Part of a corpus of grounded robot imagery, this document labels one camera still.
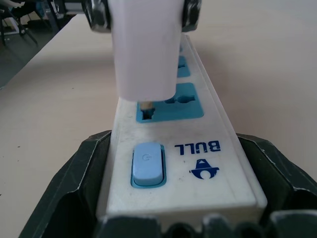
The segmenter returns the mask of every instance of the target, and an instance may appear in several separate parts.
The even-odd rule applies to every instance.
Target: floor
[[[29,29],[38,46],[27,36],[8,35],[0,43],[0,89],[16,75],[54,36],[48,29]]]

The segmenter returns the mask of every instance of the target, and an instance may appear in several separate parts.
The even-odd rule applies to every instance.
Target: table
[[[204,1],[190,33],[236,132],[315,180],[316,5]],[[112,128],[116,103],[111,35],[78,15],[0,91],[0,237],[18,237],[80,142]]]

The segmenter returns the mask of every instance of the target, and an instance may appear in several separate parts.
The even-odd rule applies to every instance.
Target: light blue switch
[[[138,186],[153,186],[163,181],[160,144],[147,142],[134,148],[132,177]]]

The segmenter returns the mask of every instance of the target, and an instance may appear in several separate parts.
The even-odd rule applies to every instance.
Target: power strip
[[[177,83],[195,86],[200,118],[139,123],[137,103],[119,99],[97,217],[154,215],[165,231],[185,222],[197,230],[203,216],[225,215],[232,223],[258,222],[266,197],[189,38],[182,51],[190,76]],[[140,189],[131,185],[134,148],[145,142],[164,147],[166,183]]]

